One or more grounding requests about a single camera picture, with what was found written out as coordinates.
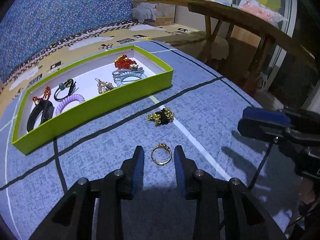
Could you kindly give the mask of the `operator right hand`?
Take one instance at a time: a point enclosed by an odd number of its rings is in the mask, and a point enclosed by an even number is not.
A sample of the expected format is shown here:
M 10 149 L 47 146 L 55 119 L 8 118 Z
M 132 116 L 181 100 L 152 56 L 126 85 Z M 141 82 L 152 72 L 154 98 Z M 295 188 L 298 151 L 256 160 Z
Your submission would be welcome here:
M 309 210 L 315 208 L 319 203 L 319 193 L 315 192 L 315 183 L 310 179 L 303 178 L 299 187 L 300 203 L 309 207 Z

